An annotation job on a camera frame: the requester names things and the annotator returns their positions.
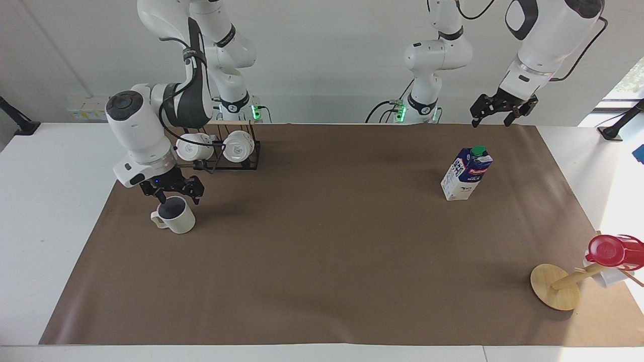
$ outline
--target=white table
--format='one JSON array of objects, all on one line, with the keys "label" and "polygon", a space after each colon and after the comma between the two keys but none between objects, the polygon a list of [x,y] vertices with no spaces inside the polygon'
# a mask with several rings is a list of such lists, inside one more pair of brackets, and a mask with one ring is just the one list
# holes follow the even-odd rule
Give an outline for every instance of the white table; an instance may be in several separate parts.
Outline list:
[{"label": "white table", "polygon": [[[631,143],[610,144],[594,129],[540,131],[593,226],[644,235],[644,223],[629,210],[643,205],[644,195],[626,187],[631,177],[644,176],[644,166],[630,155],[640,134]],[[111,167],[123,154],[107,124],[43,124],[34,136],[15,137],[0,153],[0,345],[38,343],[114,184]],[[644,306],[641,291],[633,290]],[[0,347],[0,361],[505,362],[530,361],[530,355],[548,362],[605,361],[602,357],[615,353],[637,360],[644,348]]]}]

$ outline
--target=white wall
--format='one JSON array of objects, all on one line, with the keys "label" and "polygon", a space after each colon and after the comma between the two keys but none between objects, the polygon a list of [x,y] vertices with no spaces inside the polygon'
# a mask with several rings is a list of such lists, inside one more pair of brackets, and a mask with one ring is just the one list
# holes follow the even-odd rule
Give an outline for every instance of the white wall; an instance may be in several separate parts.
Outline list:
[{"label": "white wall", "polygon": [[[160,43],[141,24],[134,0],[3,0],[0,94],[33,119],[68,121],[66,97],[83,90],[16,14],[18,1],[94,95],[139,82],[184,80],[179,49]],[[462,3],[469,14],[483,5]],[[469,122],[473,101],[496,91],[516,55],[520,43],[503,21],[508,3],[497,1],[485,16],[466,22],[474,60],[442,74],[444,122]],[[256,65],[243,73],[275,121],[362,122],[411,79],[403,62],[407,45],[436,38],[424,0],[228,0],[227,7],[238,30],[258,47]],[[538,92],[541,103],[524,123],[577,125],[644,56],[637,46],[644,40],[641,0],[608,1],[605,17],[611,22],[605,35],[567,82]]]}]

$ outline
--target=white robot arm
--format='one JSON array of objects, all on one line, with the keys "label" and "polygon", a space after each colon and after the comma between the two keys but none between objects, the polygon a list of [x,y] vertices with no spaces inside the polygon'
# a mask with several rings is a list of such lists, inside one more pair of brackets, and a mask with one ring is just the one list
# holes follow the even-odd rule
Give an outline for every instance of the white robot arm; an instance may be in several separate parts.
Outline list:
[{"label": "white robot arm", "polygon": [[442,81],[436,71],[467,66],[472,46],[464,36],[456,0],[431,0],[431,21],[439,32],[438,40],[415,43],[405,51],[405,63],[413,72],[412,92],[404,100],[400,122],[431,122],[436,110]]},{"label": "white robot arm", "polygon": [[604,0],[513,0],[506,24],[522,46],[497,94],[481,95],[470,108],[477,127],[489,115],[509,111],[505,125],[529,115],[543,88],[591,32]]},{"label": "white robot arm", "polygon": [[209,41],[205,47],[208,74],[219,89],[225,120],[256,119],[253,96],[237,69],[255,64],[257,50],[237,32],[223,5],[223,0],[199,1],[190,6],[190,16],[202,27]]},{"label": "white robot arm", "polygon": [[223,0],[138,0],[137,9],[141,21],[162,41],[182,47],[187,78],[181,84],[137,84],[110,98],[108,122],[128,150],[114,172],[124,186],[138,184],[145,195],[161,202],[164,191],[174,191],[197,204],[204,187],[196,176],[183,177],[164,124],[198,129],[212,119],[209,71],[216,75],[222,101],[238,104],[236,113],[243,114],[248,103],[243,101],[251,96],[235,68],[252,66],[256,51],[236,33]]}]

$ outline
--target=green led light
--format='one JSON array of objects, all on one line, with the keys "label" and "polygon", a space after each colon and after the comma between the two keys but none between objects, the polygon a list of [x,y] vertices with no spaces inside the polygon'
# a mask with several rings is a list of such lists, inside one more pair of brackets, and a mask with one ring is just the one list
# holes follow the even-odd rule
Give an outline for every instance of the green led light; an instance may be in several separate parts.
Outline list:
[{"label": "green led light", "polygon": [[251,106],[251,109],[252,109],[252,116],[255,118],[255,120],[260,119],[261,113],[254,104]]},{"label": "green led light", "polygon": [[407,113],[407,107],[401,106],[400,110],[398,111],[398,122],[404,122],[404,115]]}]

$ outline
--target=mug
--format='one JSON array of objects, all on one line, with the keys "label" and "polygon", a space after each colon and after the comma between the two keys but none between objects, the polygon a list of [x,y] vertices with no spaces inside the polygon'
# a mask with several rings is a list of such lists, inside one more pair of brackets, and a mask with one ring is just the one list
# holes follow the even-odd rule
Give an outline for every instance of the mug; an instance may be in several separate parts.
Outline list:
[{"label": "mug", "polygon": [[[586,258],[583,259],[583,266],[587,267],[591,265],[592,262],[589,262],[586,260]],[[606,269],[605,271],[595,274],[592,276],[592,278],[595,280],[597,284],[599,284],[600,287],[602,288],[608,288],[611,285],[615,285],[621,281],[625,281],[629,277],[624,275],[619,269],[617,268],[610,268]]]},{"label": "mug", "polygon": [[[181,138],[197,143],[213,144],[210,136],[205,133],[188,133]],[[213,153],[214,147],[200,146],[184,140],[176,141],[176,154],[184,161],[207,160],[213,156]]]},{"label": "mug", "polygon": [[236,164],[246,161],[255,151],[255,141],[245,131],[232,132],[223,144],[225,145],[223,149],[224,157]]},{"label": "mug", "polygon": [[150,214],[159,229],[170,229],[175,234],[185,234],[194,227],[194,214],[181,196],[170,196]]}]

